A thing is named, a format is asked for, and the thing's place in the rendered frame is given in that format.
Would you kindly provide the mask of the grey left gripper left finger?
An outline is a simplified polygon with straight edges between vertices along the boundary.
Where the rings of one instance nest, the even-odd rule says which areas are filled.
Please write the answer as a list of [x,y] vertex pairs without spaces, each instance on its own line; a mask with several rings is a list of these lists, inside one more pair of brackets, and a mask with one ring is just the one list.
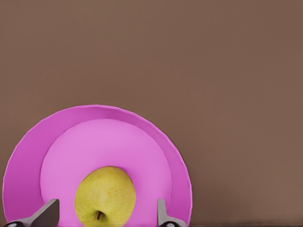
[[60,201],[51,199],[32,216],[14,220],[4,227],[57,227],[60,220]]

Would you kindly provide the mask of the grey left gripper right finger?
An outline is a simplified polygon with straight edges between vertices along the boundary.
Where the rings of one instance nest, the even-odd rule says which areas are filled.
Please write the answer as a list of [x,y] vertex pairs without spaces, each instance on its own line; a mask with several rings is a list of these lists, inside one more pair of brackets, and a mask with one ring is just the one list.
[[157,226],[158,227],[187,227],[180,219],[170,217],[167,214],[164,199],[157,199]]

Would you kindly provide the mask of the yellow-green apple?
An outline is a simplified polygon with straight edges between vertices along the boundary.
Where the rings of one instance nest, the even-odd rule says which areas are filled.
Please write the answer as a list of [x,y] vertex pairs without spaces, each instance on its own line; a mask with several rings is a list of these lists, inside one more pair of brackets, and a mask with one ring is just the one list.
[[79,184],[74,207],[84,227],[122,227],[135,206],[134,184],[128,174],[106,166],[88,174]]

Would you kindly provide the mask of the pink round plate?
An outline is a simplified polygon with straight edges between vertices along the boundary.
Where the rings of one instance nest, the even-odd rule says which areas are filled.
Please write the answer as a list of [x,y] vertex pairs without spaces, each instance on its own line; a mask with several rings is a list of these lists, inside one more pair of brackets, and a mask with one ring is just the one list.
[[150,121],[105,105],[58,111],[24,135],[3,178],[6,220],[31,216],[50,199],[58,199],[59,226],[79,227],[76,189],[104,166],[123,169],[134,183],[136,204],[128,226],[156,227],[159,199],[164,199],[170,217],[190,223],[192,187],[178,149]]

